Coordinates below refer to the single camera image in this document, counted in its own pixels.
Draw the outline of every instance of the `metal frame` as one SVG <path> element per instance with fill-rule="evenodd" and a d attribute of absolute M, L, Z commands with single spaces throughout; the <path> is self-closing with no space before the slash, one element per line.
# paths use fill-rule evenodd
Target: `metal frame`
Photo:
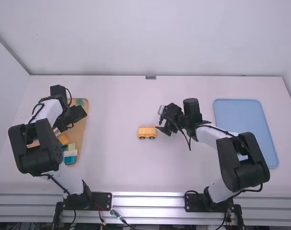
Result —
<path fill-rule="evenodd" d="M 187 213 L 183 193 L 113 192 L 112 206 L 129 224 L 220 225 L 222 213 Z M 62 195 L 0 194 L 0 222 L 52 222 Z M 234 199 L 242 206 L 246 225 L 291 226 L 291 197 L 248 196 Z M 100 223 L 97 211 L 76 211 L 75 222 Z M 107 223 L 121 222 L 102 212 Z M 61 221 L 71 222 L 73 211 L 63 211 Z"/>

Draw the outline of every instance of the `blue tray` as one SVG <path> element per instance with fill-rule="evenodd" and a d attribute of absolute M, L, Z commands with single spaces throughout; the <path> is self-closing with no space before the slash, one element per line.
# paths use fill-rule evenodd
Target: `blue tray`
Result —
<path fill-rule="evenodd" d="M 257 100 L 216 99 L 213 103 L 217 126 L 231 132 L 252 132 L 269 168 L 279 160 L 261 103 Z"/>

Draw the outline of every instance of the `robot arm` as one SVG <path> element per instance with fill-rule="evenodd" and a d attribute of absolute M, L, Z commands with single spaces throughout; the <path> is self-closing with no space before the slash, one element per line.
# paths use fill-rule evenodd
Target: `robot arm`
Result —
<path fill-rule="evenodd" d="M 87 114 L 80 105 L 69 107 L 65 87 L 52 86 L 50 93 L 51 96 L 38 102 L 24 124 L 9 128 L 15 162 L 20 172 L 52 179 L 64 190 L 65 199 L 81 200 L 81 205 L 87 206 L 91 197 L 84 191 L 88 188 L 63 163 L 61 144 L 53 130 L 65 131 Z M 33 141 L 39 144 L 29 147 Z"/>
<path fill-rule="evenodd" d="M 179 106 L 171 103 L 161 105 L 158 114 L 159 124 L 164 119 L 166 122 L 163 127 L 157 128 L 166 135 L 185 129 L 191 139 L 217 150 L 221 178 L 204 189 L 204 204 L 208 210 L 240 192 L 248 191 L 246 188 L 262 186 L 269 181 L 270 172 L 255 136 L 250 132 L 227 132 L 203 120 L 197 99 L 184 100 L 184 113 Z M 240 161 L 238 154 L 245 159 Z"/>

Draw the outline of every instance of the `yellow toy car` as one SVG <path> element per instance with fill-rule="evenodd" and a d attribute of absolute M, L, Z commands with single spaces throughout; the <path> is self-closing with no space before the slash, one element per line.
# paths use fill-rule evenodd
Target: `yellow toy car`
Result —
<path fill-rule="evenodd" d="M 140 126 L 138 129 L 138 138 L 139 139 L 155 139 L 157 137 L 157 129 L 155 126 Z"/>

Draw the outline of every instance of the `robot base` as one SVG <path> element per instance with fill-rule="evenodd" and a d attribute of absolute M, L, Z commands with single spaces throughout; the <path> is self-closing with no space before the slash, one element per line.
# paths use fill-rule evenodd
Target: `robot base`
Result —
<path fill-rule="evenodd" d="M 112 193 L 97 193 L 92 192 L 93 203 L 85 210 L 98 211 L 98 205 L 101 207 L 100 211 L 110 211 Z M 63 201 L 63 210 L 81 210 L 74 206 L 74 204 Z"/>
<path fill-rule="evenodd" d="M 225 212 L 226 209 L 233 207 L 233 199 L 226 200 L 211 205 L 210 208 L 206 208 L 203 194 L 186 194 L 185 196 L 185 211 L 186 212 Z"/>

